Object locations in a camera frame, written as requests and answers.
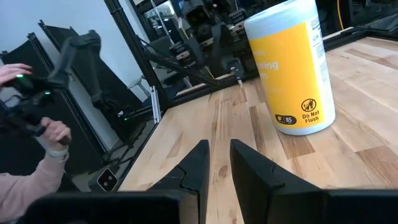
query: wooden table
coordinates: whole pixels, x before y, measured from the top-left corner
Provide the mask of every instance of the wooden table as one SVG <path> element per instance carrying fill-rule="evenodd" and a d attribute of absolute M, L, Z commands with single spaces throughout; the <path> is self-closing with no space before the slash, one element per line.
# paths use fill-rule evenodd
<path fill-rule="evenodd" d="M 146 190 L 210 141 L 207 223 L 243 223 L 229 161 L 240 139 L 323 188 L 398 187 L 398 44 L 365 38 L 327 53 L 336 121 L 319 133 L 275 130 L 260 81 L 168 110 L 120 190 Z"/>

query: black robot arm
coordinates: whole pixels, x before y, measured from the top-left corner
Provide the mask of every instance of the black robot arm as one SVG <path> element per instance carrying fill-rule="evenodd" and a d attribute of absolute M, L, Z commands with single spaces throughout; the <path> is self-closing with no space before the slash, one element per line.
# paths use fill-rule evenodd
<path fill-rule="evenodd" d="M 90 61 L 90 75 L 94 82 L 94 93 L 101 96 L 101 90 L 96 78 L 95 58 L 100 56 L 101 39 L 93 30 L 89 33 L 70 37 L 63 44 L 60 58 L 55 69 L 47 78 L 35 78 L 29 75 L 18 75 L 4 86 L 14 87 L 21 95 L 18 104 L 8 106 L 0 101 L 0 124 L 8 131 L 16 131 L 28 136 L 41 136 L 46 127 L 40 124 L 43 116 L 40 107 L 53 103 L 53 95 L 65 91 L 69 86 L 69 70 L 75 54 L 79 49 L 89 50 L 92 54 Z M 70 139 L 64 137 L 59 140 L 62 145 L 69 145 Z"/>

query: small black device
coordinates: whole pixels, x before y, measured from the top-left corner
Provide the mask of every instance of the small black device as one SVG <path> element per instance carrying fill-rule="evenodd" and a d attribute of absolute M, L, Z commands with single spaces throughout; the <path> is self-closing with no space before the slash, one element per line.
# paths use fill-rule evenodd
<path fill-rule="evenodd" d="M 207 47 L 213 43 L 213 34 L 211 33 L 211 28 L 212 26 L 209 24 L 202 24 L 193 31 L 193 35 L 203 47 Z"/>
<path fill-rule="evenodd" d="M 242 38 L 247 38 L 246 37 L 246 31 L 244 30 L 244 21 L 248 18 L 248 15 L 246 14 L 246 10 L 240 9 L 237 11 L 234 11 L 229 15 L 229 19 L 231 23 L 233 24 L 231 28 L 231 32 L 234 34 L 236 33 L 238 37 Z"/>
<path fill-rule="evenodd" d="M 178 42 L 170 46 L 170 53 L 182 67 L 202 68 L 206 64 L 206 58 L 195 38 Z"/>
<path fill-rule="evenodd" d="M 93 192 L 112 192 L 119 179 L 110 168 L 104 168 L 97 172 L 88 182 L 88 187 Z"/>
<path fill-rule="evenodd" d="M 239 59 L 234 58 L 227 63 L 229 72 L 235 75 L 236 80 L 242 80 L 244 75 L 244 70 Z"/>

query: metal bracket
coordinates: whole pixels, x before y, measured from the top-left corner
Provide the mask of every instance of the metal bracket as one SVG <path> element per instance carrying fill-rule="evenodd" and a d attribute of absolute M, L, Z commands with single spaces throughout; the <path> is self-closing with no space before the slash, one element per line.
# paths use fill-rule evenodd
<path fill-rule="evenodd" d="M 142 80 L 145 80 L 144 76 L 141 76 L 139 79 L 137 79 L 136 81 L 134 81 L 134 83 L 132 83 L 131 85 L 129 85 L 127 88 L 129 90 L 131 90 L 132 88 L 138 86 L 147 97 L 150 97 L 150 93 L 148 90 L 145 89 L 145 87 L 142 85 Z"/>
<path fill-rule="evenodd" d="M 152 99 L 152 111 L 154 113 L 154 122 L 159 124 L 162 119 L 162 113 L 160 112 L 159 97 L 157 95 L 157 90 L 154 86 L 150 87 L 150 97 Z"/>

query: black panel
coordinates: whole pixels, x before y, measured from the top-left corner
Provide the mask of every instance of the black panel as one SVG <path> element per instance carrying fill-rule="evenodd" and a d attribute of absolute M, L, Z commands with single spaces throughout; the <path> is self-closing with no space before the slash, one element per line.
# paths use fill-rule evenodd
<path fill-rule="evenodd" d="M 34 202 L 25 214 L 24 224 L 197 224 L 196 205 L 196 196 L 172 190 L 55 194 Z"/>
<path fill-rule="evenodd" d="M 329 223 L 397 223 L 398 190 L 327 190 L 325 220 Z"/>
<path fill-rule="evenodd" d="M 48 68 L 46 68 L 46 66 L 40 60 L 40 58 L 44 57 L 45 56 L 43 55 L 37 54 L 37 49 L 32 45 L 32 42 L 28 40 L 27 42 L 25 42 L 19 48 L 13 50 L 12 52 L 9 52 L 8 54 L 3 54 L 2 61 L 5 64 L 25 63 L 31 65 L 33 66 L 33 75 L 38 77 L 46 77 L 49 74 L 47 70 Z M 102 166 L 102 159 L 99 152 L 103 151 L 103 149 L 100 148 L 98 142 L 93 142 L 96 141 L 95 138 L 89 136 L 92 135 L 92 133 L 90 134 L 82 130 L 82 127 L 76 121 L 76 119 L 79 118 L 75 117 L 76 113 L 72 112 L 70 105 L 68 105 L 65 99 L 65 98 L 73 98 L 72 95 L 69 92 L 66 92 L 63 95 L 54 95 L 54 97 L 55 97 L 55 104 L 48 105 L 46 108 L 41 108 L 40 112 L 44 116 L 48 116 L 54 120 L 63 121 L 72 130 L 73 141 L 69 147 L 70 158 L 66 164 L 65 170 L 69 174 L 81 174 L 83 172 L 87 172 L 90 170 L 99 169 Z M 36 143 L 36 140 L 34 139 L 23 139 L 23 141 L 30 142 L 32 145 L 31 147 L 39 146 L 38 143 Z M 25 150 L 33 150 L 30 149 L 30 147 L 23 147 L 23 148 Z M 32 156 L 32 158 L 34 158 L 35 161 L 28 162 L 27 160 L 29 160 L 29 157 L 25 156 L 23 157 L 24 159 L 27 159 L 25 163 L 27 164 L 32 163 L 31 165 L 29 165 L 29 169 L 26 170 L 27 172 L 32 172 L 34 164 L 37 165 L 40 159 L 43 158 L 44 150 L 42 149 L 41 146 L 40 149 L 36 151 L 36 153 L 37 153 L 36 156 Z"/>
<path fill-rule="evenodd" d="M 321 223 L 322 191 L 245 145 L 231 141 L 231 168 L 246 224 Z"/>
<path fill-rule="evenodd" d="M 206 223 L 210 174 L 210 147 L 200 141 L 185 158 L 149 190 L 184 190 L 198 196 L 198 219 Z"/>

